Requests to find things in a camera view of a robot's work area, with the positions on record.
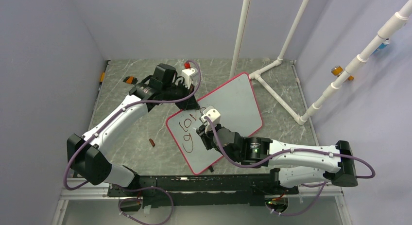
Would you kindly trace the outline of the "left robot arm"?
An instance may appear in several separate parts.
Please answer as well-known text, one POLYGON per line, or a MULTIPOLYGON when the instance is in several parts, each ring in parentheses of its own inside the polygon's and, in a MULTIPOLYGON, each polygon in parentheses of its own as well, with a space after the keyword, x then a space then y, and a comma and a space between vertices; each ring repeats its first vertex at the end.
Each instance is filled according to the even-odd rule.
POLYGON ((72 134, 68 138, 68 163, 63 176, 67 190, 83 186, 68 185, 68 173, 74 170, 92 185, 117 185, 128 196, 139 191, 139 174, 126 166, 111 163, 106 154, 124 131, 157 105, 175 104, 181 110, 200 108, 195 93, 201 85, 201 68, 192 60, 186 61, 184 67, 178 74, 175 67, 158 64, 153 74, 135 83, 121 104, 99 124, 83 135, 72 134))

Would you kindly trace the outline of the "pink framed whiteboard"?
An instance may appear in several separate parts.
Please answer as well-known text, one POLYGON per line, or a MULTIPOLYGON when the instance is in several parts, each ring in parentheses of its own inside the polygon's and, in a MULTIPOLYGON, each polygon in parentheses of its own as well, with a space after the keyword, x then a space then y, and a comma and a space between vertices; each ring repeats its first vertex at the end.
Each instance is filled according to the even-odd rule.
POLYGON ((180 110, 166 120, 166 126, 191 172, 199 175, 223 156, 207 150, 196 133, 200 117, 208 107, 221 115, 221 125, 241 136, 250 136, 263 126, 263 119, 247 73, 241 73, 198 100, 199 110, 180 110))

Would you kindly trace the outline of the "brown marker cap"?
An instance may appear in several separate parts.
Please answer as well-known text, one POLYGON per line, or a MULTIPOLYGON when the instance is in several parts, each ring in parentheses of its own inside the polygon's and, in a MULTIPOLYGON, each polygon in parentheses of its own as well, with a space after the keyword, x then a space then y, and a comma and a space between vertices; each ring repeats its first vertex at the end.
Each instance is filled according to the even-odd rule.
POLYGON ((152 147, 155 147, 155 142, 151 138, 149 139, 149 142, 150 142, 152 147))

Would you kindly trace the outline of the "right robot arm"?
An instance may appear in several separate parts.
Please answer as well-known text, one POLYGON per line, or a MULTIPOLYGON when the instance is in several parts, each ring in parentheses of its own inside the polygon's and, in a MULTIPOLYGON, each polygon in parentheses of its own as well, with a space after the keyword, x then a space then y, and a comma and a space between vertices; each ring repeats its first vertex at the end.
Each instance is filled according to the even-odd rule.
POLYGON ((339 187, 358 185, 349 142, 330 146, 306 146, 262 137, 243 137, 217 124, 202 124, 196 133, 207 150, 214 149, 240 168, 270 167, 274 176, 268 188, 280 193, 285 188, 314 182, 330 182, 339 187))

